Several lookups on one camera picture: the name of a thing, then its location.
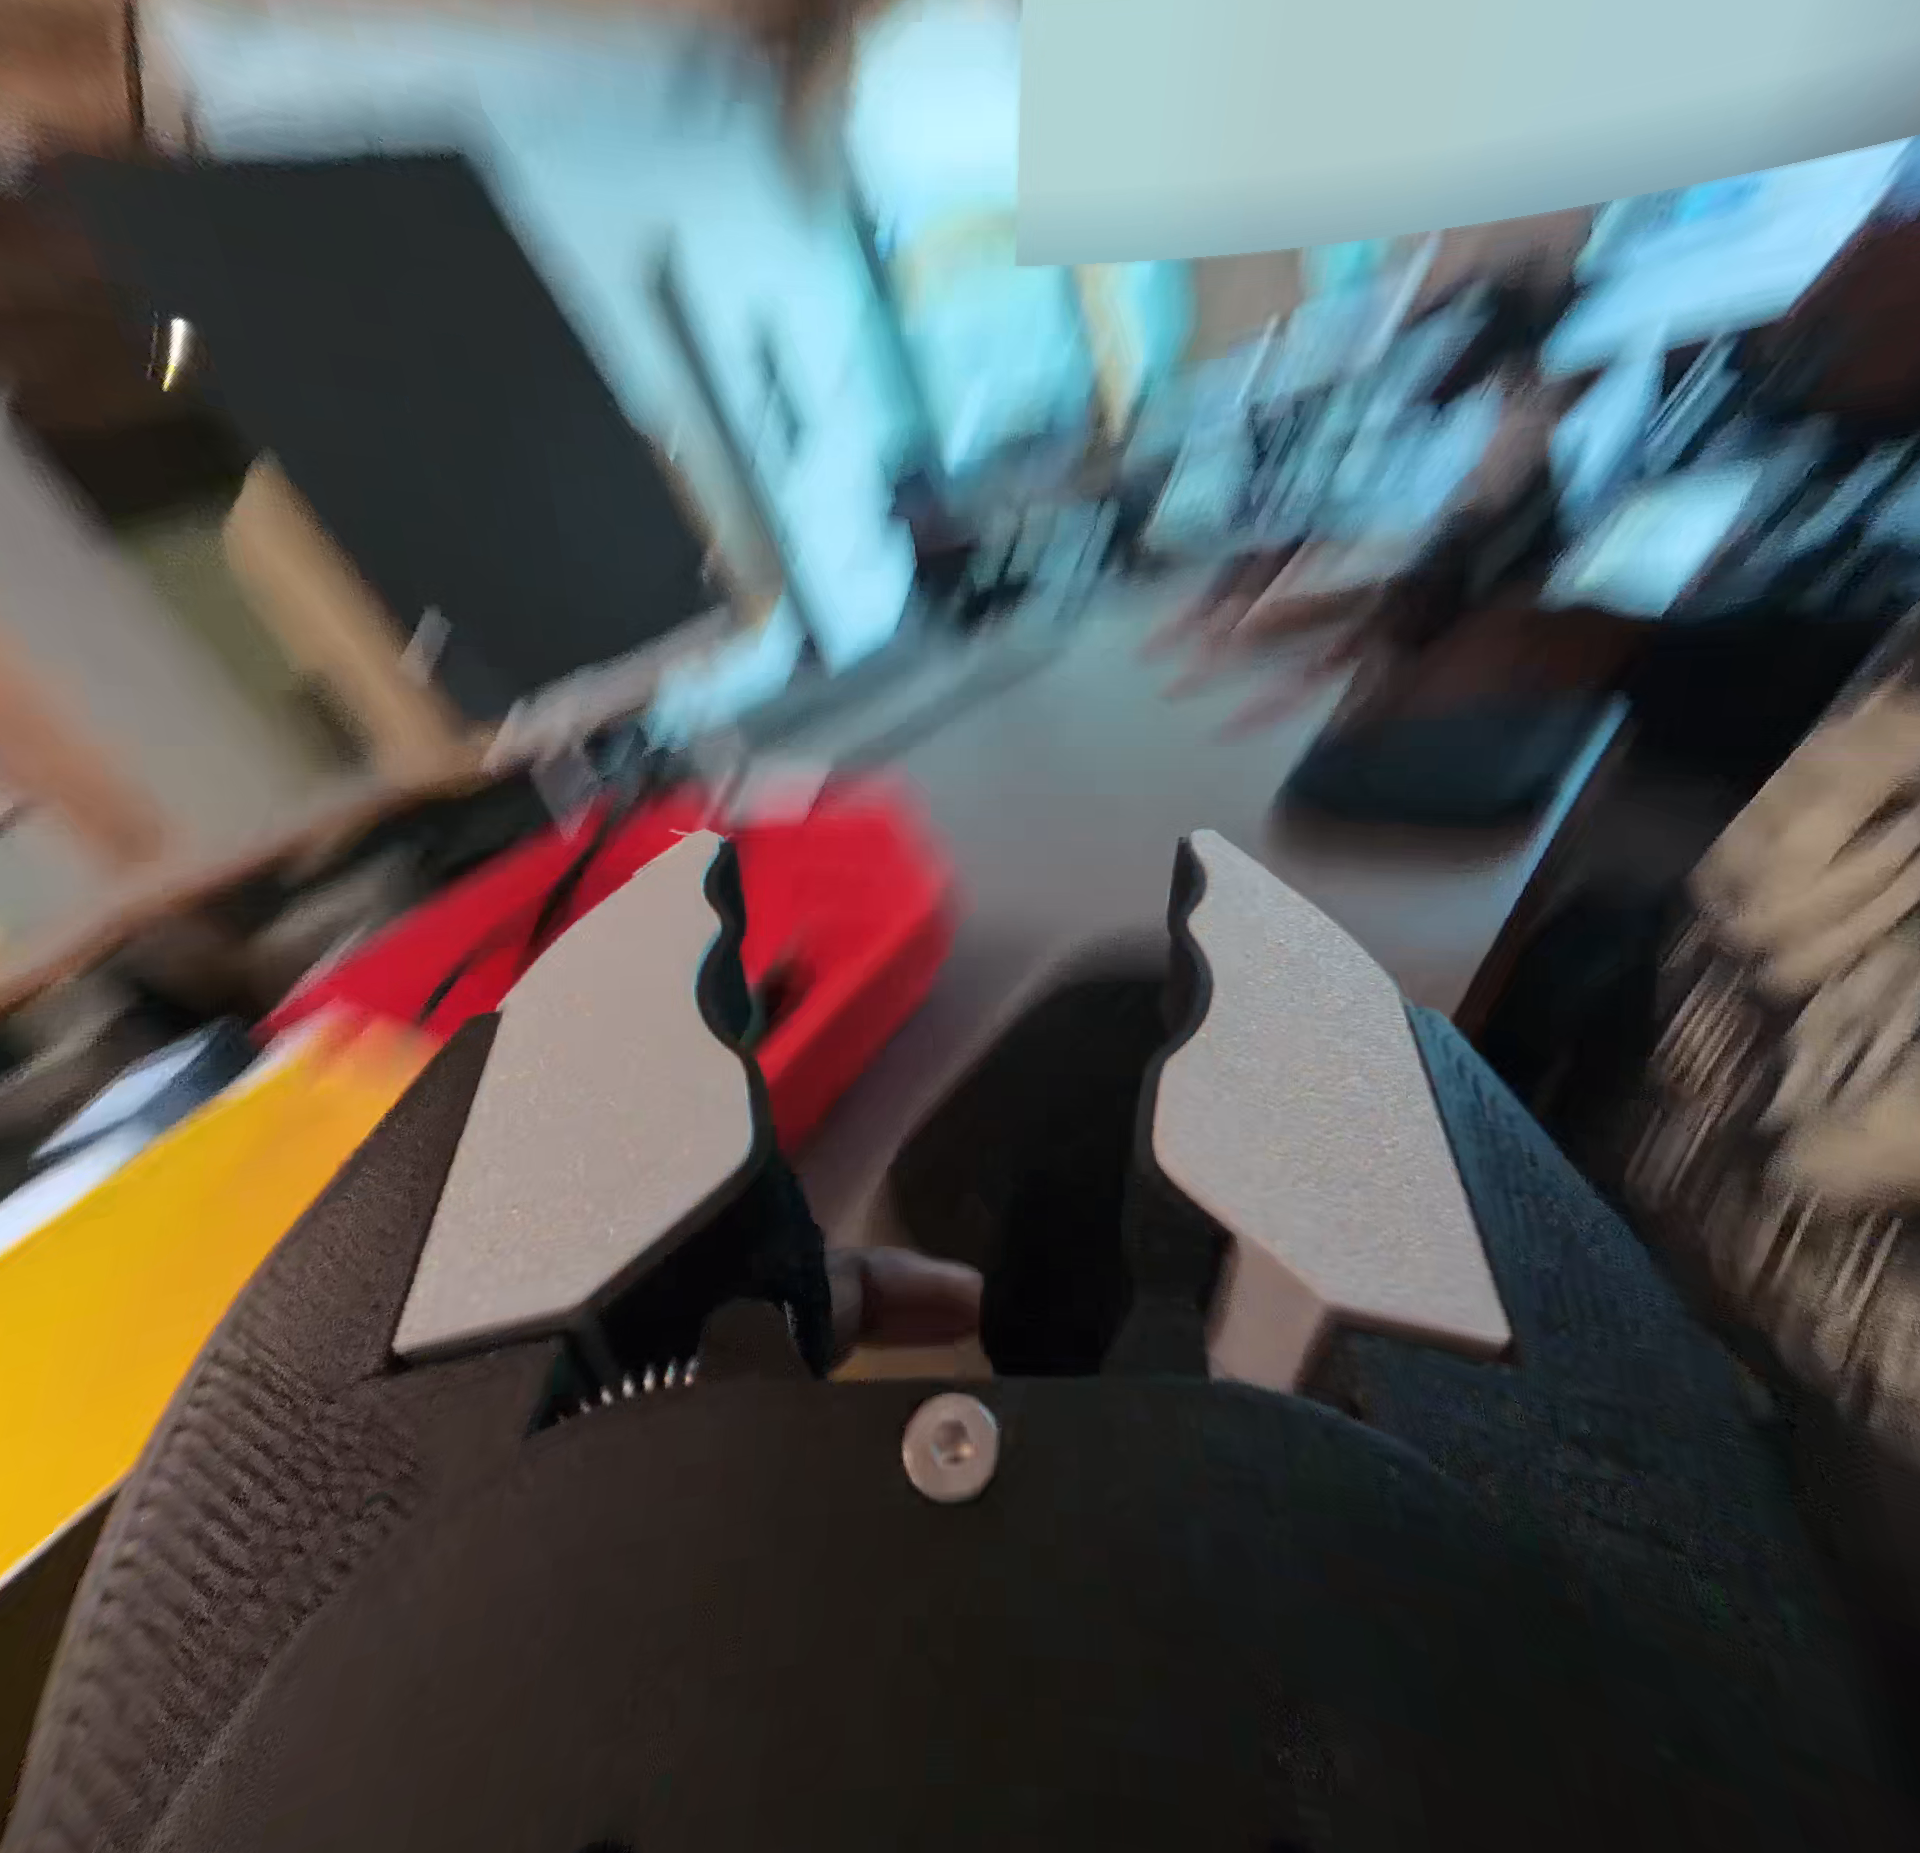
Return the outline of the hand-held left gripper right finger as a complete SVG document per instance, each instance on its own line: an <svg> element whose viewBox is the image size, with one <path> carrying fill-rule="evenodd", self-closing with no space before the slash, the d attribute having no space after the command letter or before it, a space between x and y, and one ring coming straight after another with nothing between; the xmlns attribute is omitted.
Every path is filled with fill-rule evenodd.
<svg viewBox="0 0 1920 1853"><path fill-rule="evenodd" d="M1220 833L1175 854L1143 1181L1206 1216L1215 1377L1299 1392L1339 1331L1505 1361L1515 1327L1400 986Z"/></svg>

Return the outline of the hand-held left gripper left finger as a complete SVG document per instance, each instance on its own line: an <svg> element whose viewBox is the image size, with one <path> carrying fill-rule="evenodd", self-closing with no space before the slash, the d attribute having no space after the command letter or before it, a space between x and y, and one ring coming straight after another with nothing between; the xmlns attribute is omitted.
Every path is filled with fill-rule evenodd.
<svg viewBox="0 0 1920 1853"><path fill-rule="evenodd" d="M738 858L683 834L541 955L496 1012L392 1350L572 1336L773 1153L746 1051Z"/></svg>

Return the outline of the red plastic bin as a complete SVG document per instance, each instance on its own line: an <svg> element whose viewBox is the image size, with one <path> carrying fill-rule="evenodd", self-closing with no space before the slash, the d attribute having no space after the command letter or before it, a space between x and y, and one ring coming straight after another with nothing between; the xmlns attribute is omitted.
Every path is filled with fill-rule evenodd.
<svg viewBox="0 0 1920 1853"><path fill-rule="evenodd" d="M690 786L597 824L548 826L373 931L254 1029L311 1016L413 1024L446 1038L491 1012L569 928L688 833L732 838L746 912L740 963L771 1000L756 1060L781 1146L803 1151L920 1004L956 924L948 858L920 810L883 783L823 788L807 808L712 815Z"/></svg>

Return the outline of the black cushioned pad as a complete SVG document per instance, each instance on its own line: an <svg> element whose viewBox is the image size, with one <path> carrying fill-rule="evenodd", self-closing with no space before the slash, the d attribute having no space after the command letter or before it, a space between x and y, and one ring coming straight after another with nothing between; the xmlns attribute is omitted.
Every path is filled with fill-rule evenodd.
<svg viewBox="0 0 1920 1853"><path fill-rule="evenodd" d="M1517 829L1551 808L1614 715L1607 695L1575 691L1344 720L1305 750L1275 808L1350 826Z"/></svg>

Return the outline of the yellow plastic bin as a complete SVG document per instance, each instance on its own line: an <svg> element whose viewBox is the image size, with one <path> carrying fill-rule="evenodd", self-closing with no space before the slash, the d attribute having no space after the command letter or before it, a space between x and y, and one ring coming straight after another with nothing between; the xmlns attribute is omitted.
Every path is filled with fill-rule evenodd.
<svg viewBox="0 0 1920 1853"><path fill-rule="evenodd" d="M427 1068L320 1019L140 1146L113 1132L4 1203L2 1578L131 1472L257 1268Z"/></svg>

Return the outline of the dark printed shirt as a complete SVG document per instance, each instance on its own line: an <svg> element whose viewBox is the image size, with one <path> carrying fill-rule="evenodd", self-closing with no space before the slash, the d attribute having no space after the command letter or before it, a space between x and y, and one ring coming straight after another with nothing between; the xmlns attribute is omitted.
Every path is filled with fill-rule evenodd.
<svg viewBox="0 0 1920 1853"><path fill-rule="evenodd" d="M1917 615L1692 871L1654 1002L1631 1209L1917 1465Z"/></svg>

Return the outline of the black board on wooden stand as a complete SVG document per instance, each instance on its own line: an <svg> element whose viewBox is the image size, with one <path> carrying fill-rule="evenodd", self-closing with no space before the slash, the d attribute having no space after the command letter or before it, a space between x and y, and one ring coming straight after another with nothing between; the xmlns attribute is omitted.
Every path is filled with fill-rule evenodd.
<svg viewBox="0 0 1920 1853"><path fill-rule="evenodd" d="M38 163L4 403L242 688L390 780L618 718L712 640L709 529L457 154Z"/></svg>

